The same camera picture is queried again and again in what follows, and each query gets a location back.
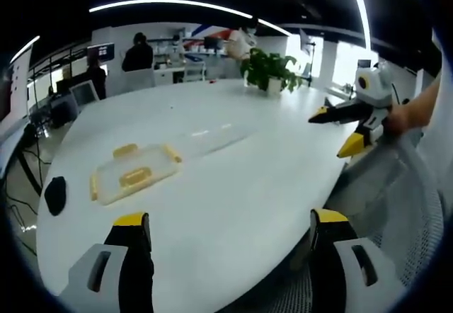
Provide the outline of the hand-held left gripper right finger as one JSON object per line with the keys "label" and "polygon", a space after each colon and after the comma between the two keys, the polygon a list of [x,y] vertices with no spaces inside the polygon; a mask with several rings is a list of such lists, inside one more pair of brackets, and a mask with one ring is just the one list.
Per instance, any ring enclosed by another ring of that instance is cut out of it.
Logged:
{"label": "hand-held left gripper right finger", "polygon": [[391,261],[348,218],[333,210],[310,214],[312,312],[386,312],[391,306]]}

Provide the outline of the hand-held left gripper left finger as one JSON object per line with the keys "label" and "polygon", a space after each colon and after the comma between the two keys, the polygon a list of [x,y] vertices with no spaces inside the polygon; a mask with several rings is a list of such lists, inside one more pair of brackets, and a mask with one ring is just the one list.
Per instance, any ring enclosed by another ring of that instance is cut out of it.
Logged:
{"label": "hand-held left gripper left finger", "polygon": [[153,277],[149,215],[136,212],[75,262],[58,299],[70,312],[153,312]]}

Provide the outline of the person's right hand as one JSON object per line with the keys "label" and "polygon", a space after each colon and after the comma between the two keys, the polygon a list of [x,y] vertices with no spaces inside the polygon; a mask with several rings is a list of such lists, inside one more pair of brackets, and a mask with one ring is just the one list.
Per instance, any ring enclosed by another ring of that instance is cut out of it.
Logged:
{"label": "person's right hand", "polygon": [[413,128],[411,108],[408,104],[393,104],[384,121],[384,131],[388,135],[399,136]]}

